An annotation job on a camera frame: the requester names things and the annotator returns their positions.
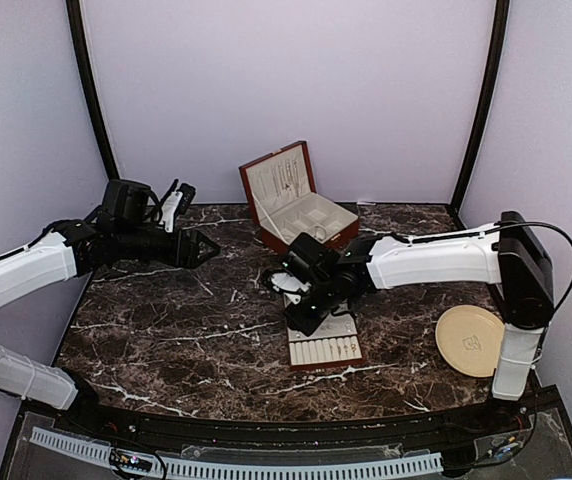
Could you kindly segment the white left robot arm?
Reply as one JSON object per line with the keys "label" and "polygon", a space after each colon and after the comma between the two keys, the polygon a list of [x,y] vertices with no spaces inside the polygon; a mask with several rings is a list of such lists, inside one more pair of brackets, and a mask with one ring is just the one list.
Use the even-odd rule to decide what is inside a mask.
{"label": "white left robot arm", "polygon": [[[195,269],[220,247],[194,229],[178,229],[196,194],[174,180],[162,196],[146,184],[113,179],[102,202],[83,219],[56,220],[33,241],[0,255],[0,309],[50,285],[84,277],[121,260]],[[0,391],[67,411],[86,436],[107,427],[95,392],[78,375],[47,366],[0,345]]]}

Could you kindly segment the red jewelry tray insert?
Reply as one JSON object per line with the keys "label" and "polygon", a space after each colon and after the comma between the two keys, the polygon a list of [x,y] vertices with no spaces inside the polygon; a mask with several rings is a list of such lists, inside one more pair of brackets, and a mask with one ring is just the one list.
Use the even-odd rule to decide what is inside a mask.
{"label": "red jewelry tray insert", "polygon": [[287,328],[289,364],[292,371],[314,371],[357,366],[365,361],[355,316],[342,303],[310,336]]}

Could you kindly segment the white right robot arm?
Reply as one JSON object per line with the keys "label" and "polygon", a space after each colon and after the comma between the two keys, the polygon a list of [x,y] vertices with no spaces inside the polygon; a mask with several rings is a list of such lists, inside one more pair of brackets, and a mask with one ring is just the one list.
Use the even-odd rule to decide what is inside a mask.
{"label": "white right robot arm", "polygon": [[306,336],[344,302],[377,290],[449,282],[500,286],[506,332],[493,375],[493,398],[476,413],[477,426],[496,434],[513,420],[512,401],[522,397],[545,333],[566,300],[554,293],[552,260],[534,232],[537,228],[570,237],[516,211],[467,230],[357,238],[342,252],[302,233],[267,283],[286,298],[289,328]]}

